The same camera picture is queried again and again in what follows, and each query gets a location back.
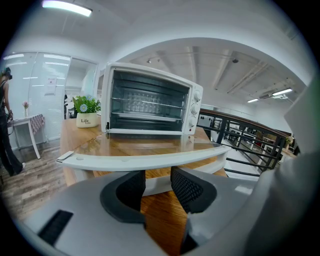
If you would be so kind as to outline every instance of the ceiling light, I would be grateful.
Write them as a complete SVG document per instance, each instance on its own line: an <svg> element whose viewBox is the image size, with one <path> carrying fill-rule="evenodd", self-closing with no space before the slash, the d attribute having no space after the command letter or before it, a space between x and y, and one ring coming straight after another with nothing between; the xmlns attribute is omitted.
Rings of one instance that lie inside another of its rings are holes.
<svg viewBox="0 0 320 256"><path fill-rule="evenodd" d="M65 64L65 63L58 63L58 62L45 62L45 64L61 65L61 66L69 66L69 64Z"/></svg>
<svg viewBox="0 0 320 256"><path fill-rule="evenodd" d="M13 65L20 65L20 64L27 64L26 62L16 62L16 63L11 63L11 64L7 64L6 66L13 66Z"/></svg>
<svg viewBox="0 0 320 256"><path fill-rule="evenodd" d="M53 0L45 0L42 2L43 8L57 8L63 9L70 12L74 12L77 14L81 14L89 17L92 13L92 10L86 7L82 7L70 2L61 2L61 1L53 1Z"/></svg>
<svg viewBox="0 0 320 256"><path fill-rule="evenodd" d="M274 99L281 99L281 100L288 99L288 97L287 97L285 94L278 95L278 96L272 96L272 98L274 98Z"/></svg>
<svg viewBox="0 0 320 256"><path fill-rule="evenodd" d="M257 98L254 98L254 99L252 99L252 100L249 100L248 103L256 102L256 101L258 101L258 99L257 99Z"/></svg>
<svg viewBox="0 0 320 256"><path fill-rule="evenodd" d="M4 59L4 60L9 60L9 59L20 58L20 57L24 57L24 54L21 53L21 54L9 55L9 56L7 56L7 57L4 57L3 59Z"/></svg>
<svg viewBox="0 0 320 256"><path fill-rule="evenodd" d="M69 58L69 57L59 56L59 55L53 55L53 54L44 54L43 57L45 57L45 58L52 58L52 59L59 59L59 60L65 60L65 61L70 61L70 58Z"/></svg>
<svg viewBox="0 0 320 256"><path fill-rule="evenodd" d="M285 94L285 93L289 93L289 92L292 92L292 89L291 89L291 88L288 88L288 89L285 89L285 90L281 90L281 91L272 93L272 95L273 95L273 96L277 96L277 95Z"/></svg>

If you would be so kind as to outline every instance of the black slot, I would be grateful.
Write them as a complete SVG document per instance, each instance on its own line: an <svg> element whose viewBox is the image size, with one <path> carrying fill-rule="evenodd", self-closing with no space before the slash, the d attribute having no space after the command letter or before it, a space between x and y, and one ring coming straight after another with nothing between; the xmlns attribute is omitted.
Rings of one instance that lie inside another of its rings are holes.
<svg viewBox="0 0 320 256"><path fill-rule="evenodd" d="M198 244L193 238L187 234L185 240L181 244L180 254L185 254L198 247Z"/></svg>
<svg viewBox="0 0 320 256"><path fill-rule="evenodd" d="M53 246L73 215L71 212L58 210L40 231L39 237Z"/></svg>

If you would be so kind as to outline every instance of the person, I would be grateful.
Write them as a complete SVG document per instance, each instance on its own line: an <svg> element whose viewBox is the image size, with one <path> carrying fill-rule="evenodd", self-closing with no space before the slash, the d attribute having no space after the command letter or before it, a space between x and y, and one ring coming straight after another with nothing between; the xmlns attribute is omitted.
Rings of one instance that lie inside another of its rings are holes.
<svg viewBox="0 0 320 256"><path fill-rule="evenodd" d="M0 74L0 157L4 168L10 176L21 173L26 167L25 163L21 163L12 151L9 134L8 134L8 117L13 119L13 113L9 104L9 83L12 79L9 67L4 69Z"/></svg>

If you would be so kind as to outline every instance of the small vase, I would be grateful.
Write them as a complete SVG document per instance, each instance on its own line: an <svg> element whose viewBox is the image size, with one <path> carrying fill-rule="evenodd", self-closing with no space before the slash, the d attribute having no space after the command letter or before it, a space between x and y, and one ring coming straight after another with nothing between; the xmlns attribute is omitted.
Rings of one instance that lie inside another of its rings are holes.
<svg viewBox="0 0 320 256"><path fill-rule="evenodd" d="M76 116L76 127L90 128L98 125L97 113L78 113Z"/></svg>

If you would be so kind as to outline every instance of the wooden railing handrail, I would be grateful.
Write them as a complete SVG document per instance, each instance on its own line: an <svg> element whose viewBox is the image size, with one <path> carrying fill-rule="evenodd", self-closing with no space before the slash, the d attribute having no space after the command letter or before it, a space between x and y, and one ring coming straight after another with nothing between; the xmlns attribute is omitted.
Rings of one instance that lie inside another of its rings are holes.
<svg viewBox="0 0 320 256"><path fill-rule="evenodd" d="M224 117L224 118L228 118L228 119L232 119L234 121L239 121L239 122L242 122L242 123L246 123L246 124L249 124L251 126L256 126L257 127L257 130L259 128L263 129L263 130L266 130L266 131L269 131L271 132L272 134L275 134L279 137L282 137L282 138L286 138L287 135L283 132L280 132L276 129L272 129L266 125L263 125L261 123L258 123L258 122L255 122L255 121L252 121L252 120L249 120L249 119L246 119L246 118L243 118L243 117L240 117L240 116L236 116L236 115L233 115L233 114L227 114L227 113L222 113L222 112L219 112L219 111L215 111L215 110L209 110L209 109L204 109L204 108L201 108L200 109L200 115L205 115L205 114L209 114L209 115L215 115L215 116L220 116L220 117Z"/></svg>

